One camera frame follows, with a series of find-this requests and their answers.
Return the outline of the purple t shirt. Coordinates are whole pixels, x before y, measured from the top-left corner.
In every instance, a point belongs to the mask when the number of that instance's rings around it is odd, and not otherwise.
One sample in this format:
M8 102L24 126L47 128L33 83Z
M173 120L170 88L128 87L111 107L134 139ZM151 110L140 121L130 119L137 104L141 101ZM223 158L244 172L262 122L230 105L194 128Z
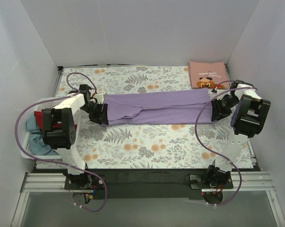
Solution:
M110 126L119 124L194 124L210 100L208 89L107 95Z

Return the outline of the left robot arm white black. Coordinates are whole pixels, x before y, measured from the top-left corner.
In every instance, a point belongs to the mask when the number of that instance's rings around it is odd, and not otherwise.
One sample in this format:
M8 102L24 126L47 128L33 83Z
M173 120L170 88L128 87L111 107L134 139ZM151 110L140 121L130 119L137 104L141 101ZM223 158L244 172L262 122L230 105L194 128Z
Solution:
M91 122L108 126L108 104L104 103L102 95L94 98L91 90L87 84L80 85L78 91L71 91L68 98L61 103L42 111L43 142L60 155L62 162L68 167L66 176L81 189L89 188L92 179L84 172L87 165L76 148L77 127L74 115L82 110L89 115Z

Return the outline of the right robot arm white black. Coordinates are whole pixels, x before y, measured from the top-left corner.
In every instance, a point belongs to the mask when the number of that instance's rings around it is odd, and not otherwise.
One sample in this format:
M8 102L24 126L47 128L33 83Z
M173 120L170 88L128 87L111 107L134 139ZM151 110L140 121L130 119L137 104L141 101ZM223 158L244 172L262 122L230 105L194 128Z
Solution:
M250 83L242 80L232 82L230 93L222 99L214 99L211 120L231 118L231 133L222 151L207 169L205 183L211 187L223 187L231 181L231 162L235 161L243 146L262 131L271 102L257 95Z

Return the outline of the folded pink printed t shirt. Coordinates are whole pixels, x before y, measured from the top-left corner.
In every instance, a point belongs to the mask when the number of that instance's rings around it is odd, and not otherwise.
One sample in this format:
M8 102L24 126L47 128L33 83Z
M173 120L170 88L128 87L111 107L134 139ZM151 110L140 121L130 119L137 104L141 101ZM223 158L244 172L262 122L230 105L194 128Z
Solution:
M230 82L224 62L189 62L191 88L229 89Z

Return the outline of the floral tablecloth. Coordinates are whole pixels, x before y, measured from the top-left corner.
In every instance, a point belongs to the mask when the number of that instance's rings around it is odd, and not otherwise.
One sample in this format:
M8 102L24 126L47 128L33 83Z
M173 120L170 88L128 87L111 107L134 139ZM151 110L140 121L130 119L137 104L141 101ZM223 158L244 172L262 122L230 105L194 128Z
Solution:
M99 93L189 90L188 67L65 68L57 96L95 85ZM89 168L207 168L231 133L230 119L216 124L102 127L81 116L77 150Z

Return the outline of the red t shirt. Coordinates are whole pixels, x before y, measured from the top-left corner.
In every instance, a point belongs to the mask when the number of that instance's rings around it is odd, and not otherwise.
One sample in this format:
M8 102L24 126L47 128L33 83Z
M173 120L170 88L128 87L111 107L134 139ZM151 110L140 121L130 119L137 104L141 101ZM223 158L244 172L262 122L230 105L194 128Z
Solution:
M36 118L37 125L39 126L41 130L43 130L43 109L42 111L34 111L34 116ZM61 126L62 126L61 123L57 123L53 125L53 127L56 129L58 129Z

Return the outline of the blue t shirt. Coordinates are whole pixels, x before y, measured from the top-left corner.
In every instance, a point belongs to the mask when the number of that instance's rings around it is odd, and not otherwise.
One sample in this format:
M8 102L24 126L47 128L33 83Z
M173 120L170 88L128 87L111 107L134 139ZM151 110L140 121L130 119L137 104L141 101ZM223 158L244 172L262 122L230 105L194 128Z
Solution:
M26 120L26 128L29 132L29 145L31 151L36 156L56 156L58 155L49 145L43 142L42 130L38 126L35 115L32 113Z

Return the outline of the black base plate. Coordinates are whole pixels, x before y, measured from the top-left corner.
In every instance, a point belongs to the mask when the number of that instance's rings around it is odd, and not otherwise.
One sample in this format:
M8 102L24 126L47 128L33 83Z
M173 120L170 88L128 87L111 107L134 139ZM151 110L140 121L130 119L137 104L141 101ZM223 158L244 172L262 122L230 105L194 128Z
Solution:
M231 174L206 169L100 169L66 177L66 190L95 191L95 200L189 198L202 199L202 190L221 194L233 188Z

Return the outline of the aluminium frame rail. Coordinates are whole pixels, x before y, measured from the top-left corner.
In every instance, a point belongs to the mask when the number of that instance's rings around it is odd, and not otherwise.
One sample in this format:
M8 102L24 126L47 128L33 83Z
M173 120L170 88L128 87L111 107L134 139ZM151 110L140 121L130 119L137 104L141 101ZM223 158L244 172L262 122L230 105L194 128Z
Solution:
M240 191L265 191L269 199L276 224L285 227L285 218L281 211L275 187L269 172L242 172ZM88 192L71 186L71 182L62 173L26 173L21 186L17 208L11 226L21 226L22 219L31 192Z

